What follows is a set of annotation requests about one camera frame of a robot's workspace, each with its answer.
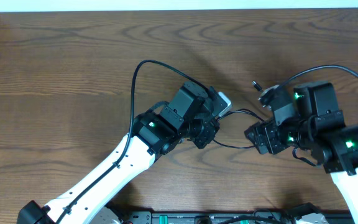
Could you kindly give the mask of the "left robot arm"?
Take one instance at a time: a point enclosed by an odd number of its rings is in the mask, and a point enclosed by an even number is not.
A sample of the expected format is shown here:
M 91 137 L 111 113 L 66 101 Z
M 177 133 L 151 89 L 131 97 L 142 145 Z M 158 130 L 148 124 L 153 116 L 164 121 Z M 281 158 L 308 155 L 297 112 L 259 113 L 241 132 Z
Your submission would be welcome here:
M 219 130 L 218 117 L 232 106 L 223 92 L 186 82 L 172 101 L 159 101 L 135 117 L 131 131 L 104 161 L 43 207 L 30 201 L 18 223 L 91 223 L 134 177 L 188 138 L 204 148 Z

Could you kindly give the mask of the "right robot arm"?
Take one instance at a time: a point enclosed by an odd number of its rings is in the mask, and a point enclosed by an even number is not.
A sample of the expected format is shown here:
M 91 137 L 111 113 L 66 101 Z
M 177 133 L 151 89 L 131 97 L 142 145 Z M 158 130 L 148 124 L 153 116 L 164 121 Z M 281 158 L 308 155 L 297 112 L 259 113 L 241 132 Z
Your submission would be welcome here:
M 358 223 L 358 124 L 345 124 L 333 85 L 304 83 L 295 86 L 292 95 L 276 85 L 265 90 L 259 101 L 273 116 L 245 130 L 246 138 L 260 154 L 278 154 L 289 147 L 309 150 Z

